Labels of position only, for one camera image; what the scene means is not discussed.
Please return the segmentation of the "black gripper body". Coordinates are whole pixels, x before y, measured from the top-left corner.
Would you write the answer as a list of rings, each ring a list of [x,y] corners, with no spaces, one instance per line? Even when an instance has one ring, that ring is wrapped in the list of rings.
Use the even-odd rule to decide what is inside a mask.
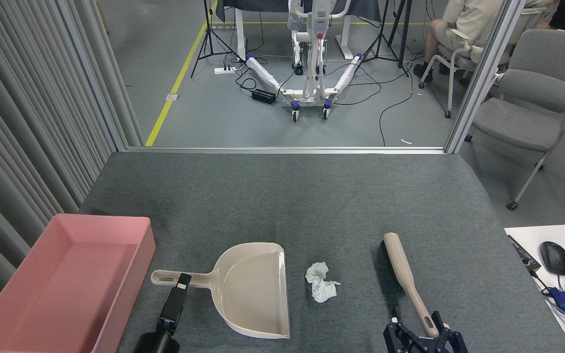
[[[179,353],[179,342],[173,338],[172,331],[157,330],[142,334],[133,353]]]

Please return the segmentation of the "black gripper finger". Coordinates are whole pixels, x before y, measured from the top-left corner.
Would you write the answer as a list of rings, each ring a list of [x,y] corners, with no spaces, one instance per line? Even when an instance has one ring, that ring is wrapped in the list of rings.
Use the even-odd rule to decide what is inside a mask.
[[[163,306],[163,310],[157,322],[157,329],[173,335],[179,324],[183,304],[186,299],[191,275],[181,274],[177,284],[171,289],[170,294]]]
[[[432,340],[431,353],[468,353],[461,333],[447,327],[438,311],[433,311],[431,319],[439,333],[438,337]]]
[[[397,307],[390,308],[390,321],[384,329],[388,353],[428,353],[421,337],[408,329],[398,317]]]

